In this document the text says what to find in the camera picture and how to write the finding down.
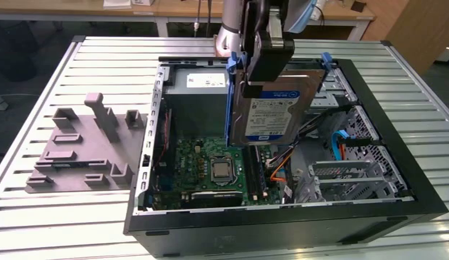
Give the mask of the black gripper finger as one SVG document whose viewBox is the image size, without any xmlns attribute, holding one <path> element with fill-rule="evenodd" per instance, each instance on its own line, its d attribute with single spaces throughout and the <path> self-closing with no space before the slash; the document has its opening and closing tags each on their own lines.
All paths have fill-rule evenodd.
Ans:
<svg viewBox="0 0 449 260">
<path fill-rule="evenodd" d="M 241 95 L 244 98 L 260 98 L 264 89 L 264 82 L 242 81 Z"/>
</svg>

